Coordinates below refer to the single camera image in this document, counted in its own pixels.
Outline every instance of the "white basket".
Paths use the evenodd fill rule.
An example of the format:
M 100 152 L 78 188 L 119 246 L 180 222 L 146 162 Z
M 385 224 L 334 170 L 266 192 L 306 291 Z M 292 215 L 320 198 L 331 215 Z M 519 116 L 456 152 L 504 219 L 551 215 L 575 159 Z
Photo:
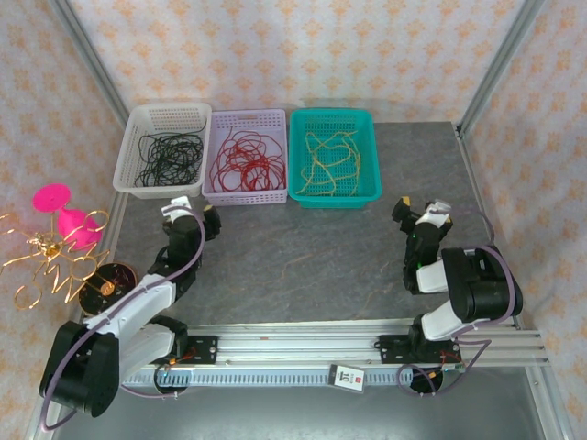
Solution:
M 118 154 L 118 162 L 112 181 L 115 189 L 122 193 L 131 193 L 139 199 L 169 199 L 188 195 L 200 195 L 204 183 L 205 163 L 208 154 L 212 108 L 206 103 L 149 104 L 135 107 L 130 113 L 125 136 Z M 196 174 L 196 182 L 183 186 L 136 185 L 145 162 L 140 158 L 138 142 L 144 135 L 156 135 L 163 132 L 189 133 L 201 130 L 204 143 L 202 163 Z
M 208 148 L 207 167 L 202 195 L 214 206 L 228 206 L 240 204 L 284 204 L 287 201 L 287 134 L 285 112 L 281 109 L 267 110 L 238 110 L 231 112 L 213 112 L 212 130 L 210 131 L 210 145 Z M 260 135 L 269 135 L 283 148 L 283 162 L 285 163 L 285 182 L 283 189 L 273 191 L 251 192 L 214 192 L 210 182 L 210 169 L 222 147 L 222 143 L 232 134 L 240 130 L 251 130 Z M 277 146 L 269 143 L 267 154 L 279 154 Z

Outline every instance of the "floral wallpaper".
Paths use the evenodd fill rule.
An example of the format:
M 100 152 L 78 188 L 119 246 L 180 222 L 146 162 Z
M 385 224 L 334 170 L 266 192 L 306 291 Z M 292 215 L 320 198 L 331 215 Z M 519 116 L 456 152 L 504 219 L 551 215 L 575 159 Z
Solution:
M 523 0 L 72 0 L 127 106 L 459 121 Z
M 587 15 L 548 0 L 468 137 L 500 246 L 587 433 Z
M 0 8 L 0 215 L 17 226 L 47 231 L 31 198 L 51 182 L 72 188 L 71 206 L 107 209 L 122 139 L 94 79 L 46 0 L 5 0 Z M 0 264 L 24 255 L 20 236 L 0 236 Z M 45 294 L 38 307 L 19 311 L 16 288 L 35 266 L 22 262 L 0 275 L 0 425 L 3 439 L 21 440 L 36 402 L 40 375 L 58 327 L 72 309 L 63 295 Z

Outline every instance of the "small label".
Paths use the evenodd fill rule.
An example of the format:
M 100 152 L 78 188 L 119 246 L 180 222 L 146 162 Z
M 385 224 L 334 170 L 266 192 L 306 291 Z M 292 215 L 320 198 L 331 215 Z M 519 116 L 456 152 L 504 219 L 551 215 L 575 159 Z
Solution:
M 328 373 L 328 385 L 363 392 L 365 387 L 365 371 L 358 368 L 331 365 Z
M 175 210 L 171 211 L 170 213 L 167 212 L 168 209 L 174 208 L 176 206 L 183 206 L 184 208 L 192 209 L 192 206 L 190 205 L 190 199 L 188 199 L 185 195 L 183 195 L 182 197 L 178 197 L 176 199 L 173 199 L 172 204 L 169 204 L 167 206 L 163 206 L 161 208 L 161 212 L 163 213 L 163 215 L 169 216 L 170 219 L 172 220 L 172 223 L 184 215 L 191 215 L 190 213 L 188 213 L 187 211 L 184 211 L 183 209 L 175 209 Z

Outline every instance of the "metal frame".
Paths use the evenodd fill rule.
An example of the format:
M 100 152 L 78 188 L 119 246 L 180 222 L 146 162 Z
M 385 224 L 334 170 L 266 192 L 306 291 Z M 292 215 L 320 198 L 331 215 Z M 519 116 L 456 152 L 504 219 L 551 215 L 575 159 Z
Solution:
M 330 365 L 348 364 L 375 375 L 377 385 L 394 385 L 394 378 L 377 379 L 377 375 L 396 371 L 403 362 L 398 360 L 396 364 L 383 364 L 374 343 L 380 335 L 406 335 L 412 322 L 412 319 L 381 319 L 192 327 L 189 330 L 192 336 L 218 336 L 216 363 L 179 364 L 173 367 L 168 377 L 182 378 L 185 386 L 222 386 L 228 383 L 231 386 L 276 386 L 278 383 L 271 379 L 276 372 L 287 371 L 288 375 L 299 378 L 316 373 L 325 376 Z M 492 344 L 474 364 L 476 367 L 549 366 L 540 333 L 536 330 L 516 330 L 511 319 L 505 324 L 481 327 L 473 334 L 460 338 L 464 341 L 492 339 Z M 470 361 L 478 349 L 478 346 L 461 346 L 463 360 Z M 418 366 L 432 368 L 438 367 L 438 364 Z M 455 365 L 447 364 L 445 369 L 455 369 Z M 125 384 L 152 385 L 153 370 L 153 366 L 145 366 L 126 379 Z M 312 385 L 326 385 L 326 382 L 313 382 Z
M 479 186 L 477 185 L 477 179 L 475 178 L 475 172 L 471 164 L 471 158 L 466 147 L 467 139 L 460 137 L 459 132 L 455 126 L 455 137 L 457 144 L 459 145 L 460 152 L 465 162 L 465 167 L 469 173 L 471 185 L 475 198 L 480 209 L 487 213 L 485 209 L 485 203 L 483 201 Z M 514 318 L 515 327 L 523 330 L 526 328 L 524 325 L 524 319 L 521 316 Z M 537 367 L 526 367 L 526 376 L 532 390 L 532 397 L 534 404 L 537 408 L 538 417 L 542 424 L 544 436 L 547 440 L 549 439 L 564 439 L 572 440 L 574 435 L 570 428 L 569 416 L 567 415 L 564 402 L 560 397 L 559 388 L 554 376 L 552 368 L 537 368 Z
M 55 15 L 63 24 L 63 28 L 73 41 L 88 70 L 94 76 L 95 81 L 104 94 L 106 101 L 112 107 L 118 123 L 125 128 L 128 121 L 128 109 L 122 97 L 118 93 L 108 70 L 100 60 L 98 52 L 88 38 L 82 23 L 68 0 L 47 0 Z
M 127 207 L 127 199 L 127 193 L 115 192 L 112 195 L 110 208 L 108 210 L 108 212 L 110 213 L 110 221 L 108 222 L 108 225 L 104 230 L 102 240 L 96 248 L 97 252 L 102 252 L 106 249 L 110 249 L 110 254 L 105 260 L 106 263 L 110 263 L 114 259 L 116 242 L 118 241 L 118 236 L 120 234 L 120 228 L 122 226 L 124 212 Z M 83 320 L 83 313 L 81 310 L 79 310 L 79 308 L 74 307 L 69 318 L 72 321 L 81 322 Z M 33 409 L 30 422 L 28 423 L 27 433 L 25 435 L 26 439 L 45 440 L 51 439 L 53 437 L 53 434 L 43 433 L 39 430 L 39 417 L 42 403 L 43 400 L 41 398 L 37 398 L 37 403 L 35 404 L 35 408 Z M 67 413 L 67 411 L 64 411 L 63 408 L 58 407 L 57 405 L 51 405 L 49 413 L 47 415 L 47 419 L 49 420 L 50 424 L 54 424 L 58 420 L 60 420 L 64 413 Z
M 520 8 L 517 17 L 505 36 L 502 45 L 497 50 L 489 69 L 485 73 L 477 92 L 471 99 L 469 107 L 457 124 L 459 138 L 465 138 L 477 121 L 485 104 L 489 100 L 495 85 L 501 79 L 505 68 L 522 43 L 528 29 L 534 23 L 534 19 L 545 0 L 526 0 Z

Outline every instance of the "yellow wire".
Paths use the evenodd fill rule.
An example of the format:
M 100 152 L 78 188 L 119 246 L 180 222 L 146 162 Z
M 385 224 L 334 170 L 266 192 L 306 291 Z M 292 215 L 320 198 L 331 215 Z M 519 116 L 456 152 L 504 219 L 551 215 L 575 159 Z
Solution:
M 305 169 L 306 167 L 302 168 L 302 179 L 305 180 L 305 185 L 304 187 L 298 191 L 296 194 L 303 194 L 306 192 L 307 187 L 310 185 L 316 185 L 316 186 L 321 186 L 321 185 L 328 185 L 328 184 L 332 184 L 332 190 L 331 191 L 327 191 L 327 192 L 313 192 L 312 195 L 330 195 L 333 196 L 336 191 L 337 191 L 337 181 L 343 181 L 346 179 L 355 179 L 355 186 L 352 190 L 352 192 L 350 193 L 350 196 L 355 195 L 357 188 L 359 187 L 359 175 L 360 175 L 360 153 L 359 153 L 359 149 L 357 148 L 357 144 L 355 144 L 355 141 L 352 139 L 352 135 L 356 134 L 356 131 L 353 132 L 343 132 L 343 131 L 338 131 L 337 133 L 335 133 L 334 135 L 332 135 L 331 137 L 329 137 L 327 140 L 325 141 L 321 141 L 318 136 L 316 136 L 313 132 L 308 132 L 305 134 L 305 147 L 308 150 L 308 152 L 310 153 L 310 156 L 312 157 L 312 166 L 310 169 L 310 176 L 306 177 L 305 176 Z M 332 139 L 338 137 L 338 136 L 342 136 L 341 140 L 342 140 L 342 145 L 337 144 L 334 146 L 329 146 L 327 143 L 330 142 Z M 310 142 L 309 142 L 309 138 L 313 137 L 317 142 L 318 142 L 318 146 L 314 149 L 312 149 L 310 147 Z M 322 163 L 320 160 L 318 160 L 318 151 L 320 149 L 344 149 L 346 148 L 349 152 L 348 156 L 344 159 L 338 160 L 337 162 L 334 163 L 329 163 L 327 165 L 325 165 L 324 163 Z M 355 172 L 352 174 L 349 174 L 347 176 L 342 176 L 342 177 L 334 177 L 328 168 L 331 167 L 336 167 L 337 165 L 341 165 L 344 162 L 351 160 L 351 157 L 354 156 L 354 161 L 355 161 Z M 326 181 L 314 181 L 314 175 L 316 172 L 316 166 L 320 167 L 322 170 L 324 170 L 324 172 L 326 173 L 328 180 Z

